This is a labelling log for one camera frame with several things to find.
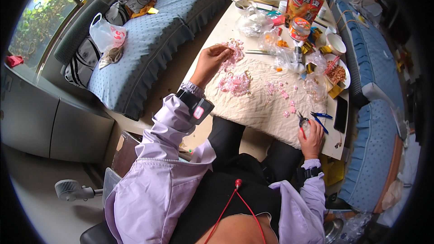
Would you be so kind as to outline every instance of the pink beaded keychain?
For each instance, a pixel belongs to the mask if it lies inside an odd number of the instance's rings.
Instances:
[[[232,70],[235,68],[235,64],[239,61],[241,61],[244,58],[243,49],[244,47],[242,44],[244,44],[240,39],[234,39],[231,38],[229,41],[224,41],[221,43],[222,45],[228,46],[233,50],[232,55],[228,57],[221,65],[220,65],[220,71],[228,72],[229,70]]]
[[[222,92],[229,91],[234,96],[247,94],[248,97],[252,97],[253,94],[249,90],[251,81],[252,77],[248,70],[238,75],[229,72],[220,80],[218,87]]]

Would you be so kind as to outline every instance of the lavender jacket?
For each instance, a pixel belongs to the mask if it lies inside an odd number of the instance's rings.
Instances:
[[[203,94],[191,82],[182,87],[197,96]],[[188,115],[187,106],[176,95],[163,100],[154,126],[143,132],[143,141],[135,148],[136,162],[108,196],[106,220],[119,244],[168,243],[203,175],[212,169],[216,154],[208,139],[194,149],[190,162],[178,160],[182,138],[194,131]],[[320,166],[319,160],[306,160],[302,165],[306,169],[314,166]],[[323,175],[307,179],[300,193],[287,181],[269,186],[279,189],[282,196],[281,244],[325,242]]]

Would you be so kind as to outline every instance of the pliers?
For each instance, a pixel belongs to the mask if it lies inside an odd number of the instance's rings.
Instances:
[[[333,117],[331,117],[331,116],[328,115],[328,114],[324,114],[324,113],[316,113],[316,112],[313,112],[313,111],[311,111],[310,114],[311,114],[311,115],[315,118],[315,120],[316,120],[317,122],[319,122],[319,124],[323,127],[323,129],[324,129],[324,133],[328,134],[328,131],[327,131],[326,127],[321,123],[321,121],[318,119],[318,117],[324,117],[324,118],[328,118],[328,119],[333,119]]]
[[[305,135],[305,133],[304,133],[304,130],[303,130],[303,121],[306,121],[306,122],[308,122],[309,124],[311,124],[310,123],[310,120],[308,119],[308,118],[305,118],[305,117],[303,117],[303,115],[301,115],[301,113],[300,113],[300,111],[298,111],[298,113],[299,114],[296,114],[297,115],[297,117],[299,118],[299,127],[300,127],[300,129],[301,129],[301,131],[303,132],[303,137],[304,137],[304,139],[306,139],[306,135]]]

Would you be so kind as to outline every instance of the fan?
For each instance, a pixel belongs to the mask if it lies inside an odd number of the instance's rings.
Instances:
[[[87,201],[87,199],[102,195],[102,189],[93,190],[93,188],[85,185],[80,187],[79,182],[72,179],[60,180],[54,185],[54,188],[57,197],[68,202],[73,202],[76,199]]]

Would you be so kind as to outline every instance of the hand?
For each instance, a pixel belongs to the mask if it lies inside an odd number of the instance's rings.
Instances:
[[[317,159],[319,155],[319,149],[324,137],[323,127],[316,121],[310,120],[311,128],[309,138],[304,139],[301,129],[298,133],[298,139],[301,144],[301,152],[304,155],[304,160]]]
[[[205,89],[206,85],[218,72],[222,62],[224,62],[232,52],[232,49],[224,45],[213,45],[202,50],[198,65],[190,81],[199,88]]]

